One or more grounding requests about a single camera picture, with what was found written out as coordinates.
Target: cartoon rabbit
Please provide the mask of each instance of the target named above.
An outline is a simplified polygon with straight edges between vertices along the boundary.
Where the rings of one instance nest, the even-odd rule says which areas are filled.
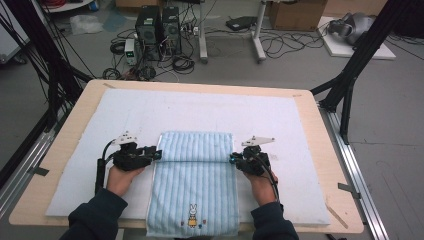
[[[197,225],[196,213],[197,204],[190,204],[190,217],[188,218],[188,226],[195,228]]]

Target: towel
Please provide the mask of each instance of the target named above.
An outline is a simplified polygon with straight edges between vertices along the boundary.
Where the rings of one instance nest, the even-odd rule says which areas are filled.
[[[147,236],[235,236],[238,204],[232,135],[165,132],[156,161]]]

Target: cardboard box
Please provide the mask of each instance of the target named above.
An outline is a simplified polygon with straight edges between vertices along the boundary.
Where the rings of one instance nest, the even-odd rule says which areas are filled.
[[[269,19],[277,30],[315,31],[327,0],[301,0],[297,3],[273,3]]]
[[[341,18],[348,12],[362,12],[378,16],[386,2],[387,0],[328,0],[323,15]]]
[[[116,6],[119,8],[140,8],[143,5],[161,6],[161,0],[115,0]]]

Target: white foam sheet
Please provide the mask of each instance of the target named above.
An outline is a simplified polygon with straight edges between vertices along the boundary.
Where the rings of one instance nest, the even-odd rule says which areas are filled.
[[[274,137],[262,145],[279,178],[285,217],[295,224],[330,223],[296,103],[292,98],[144,90],[107,90],[68,161],[46,212],[67,216],[94,195],[97,159],[105,145],[125,131],[138,146],[156,145],[164,131],[217,131],[234,136],[235,151],[253,135]],[[118,150],[111,146],[107,155]],[[145,219],[152,189],[153,167],[133,181],[124,199],[122,217]],[[249,181],[237,171],[240,222],[252,222],[257,207]]]
[[[321,17],[318,27],[323,26],[324,24],[329,23],[330,21],[335,20],[332,17]],[[327,48],[330,56],[332,57],[351,57],[353,55],[352,46],[345,42],[345,40],[337,33],[327,33],[325,34],[326,27],[321,27],[318,29],[319,34],[324,35],[324,44]],[[380,48],[375,52],[373,59],[381,60],[394,60],[396,58],[395,54],[387,48],[386,45],[381,44]]]

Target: dark blue sleeve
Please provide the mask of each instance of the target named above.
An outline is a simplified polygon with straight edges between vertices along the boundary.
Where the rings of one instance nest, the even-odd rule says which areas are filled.
[[[114,240],[118,218],[127,205],[114,193],[100,189],[88,203],[81,204],[69,215],[69,229],[60,239]]]
[[[283,213],[283,205],[277,202],[268,203],[253,210],[251,214],[256,228],[253,239],[298,240],[293,224],[284,219]]]

